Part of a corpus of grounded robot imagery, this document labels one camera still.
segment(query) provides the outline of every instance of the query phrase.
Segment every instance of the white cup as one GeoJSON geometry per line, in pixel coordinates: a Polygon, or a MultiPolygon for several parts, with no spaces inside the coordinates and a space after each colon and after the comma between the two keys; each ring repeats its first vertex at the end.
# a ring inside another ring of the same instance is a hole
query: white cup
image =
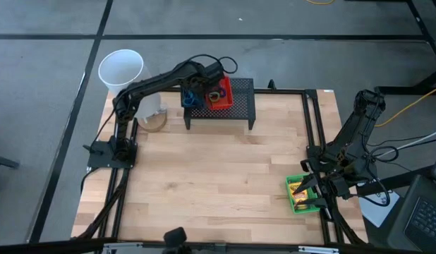
{"type": "MultiPolygon", "coordinates": [[[[130,49],[121,49],[110,53],[100,62],[98,73],[100,80],[115,96],[135,79],[151,77],[141,55],[130,49]]],[[[145,119],[155,114],[160,110],[160,100],[159,93],[144,97],[135,117],[145,119]]]]}

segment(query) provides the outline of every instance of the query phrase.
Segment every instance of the wooden tabletop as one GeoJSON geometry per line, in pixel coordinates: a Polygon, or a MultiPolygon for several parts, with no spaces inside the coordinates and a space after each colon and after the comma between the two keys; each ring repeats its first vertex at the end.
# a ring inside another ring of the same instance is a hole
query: wooden tabletop
{"type": "MultiPolygon", "coordinates": [[[[341,128],[335,96],[331,90],[317,93],[331,141],[341,128]]],[[[163,241],[165,232],[183,226],[194,242],[323,244],[319,213],[294,214],[285,186],[286,176],[303,173],[300,161],[306,158],[300,95],[256,94],[251,131],[243,120],[192,120],[187,131],[180,94],[161,95],[168,121],[158,133],[138,131],[120,239],[163,241]]],[[[102,121],[112,111],[111,100],[109,95],[102,121]]],[[[309,107],[314,119],[312,102],[309,107]]],[[[100,140],[109,139],[113,119],[100,140]]],[[[110,169],[100,169],[85,181],[72,236],[102,209],[109,176],[110,169]]],[[[338,202],[349,225],[367,241],[358,199],[338,202]]],[[[113,218],[112,211],[107,236],[113,218]]]]}

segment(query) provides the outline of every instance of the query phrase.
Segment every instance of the green tray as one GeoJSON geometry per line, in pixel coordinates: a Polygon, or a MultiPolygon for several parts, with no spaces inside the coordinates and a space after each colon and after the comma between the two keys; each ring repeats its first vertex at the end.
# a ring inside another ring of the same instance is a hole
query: green tray
{"type": "MultiPolygon", "coordinates": [[[[296,176],[287,176],[286,177],[287,195],[289,195],[290,206],[291,206],[291,209],[292,209],[294,214],[303,214],[303,213],[308,213],[308,212],[317,212],[317,211],[320,211],[320,208],[318,208],[318,207],[316,207],[314,205],[309,205],[309,208],[308,209],[304,209],[304,210],[295,210],[295,208],[294,208],[295,207],[295,201],[293,200],[293,198],[290,195],[289,181],[294,182],[294,183],[301,182],[302,178],[304,176],[307,176],[307,175],[308,174],[299,174],[299,175],[296,175],[296,176]]],[[[308,198],[309,199],[317,198],[317,193],[313,192],[312,188],[308,189],[308,198]]]]}

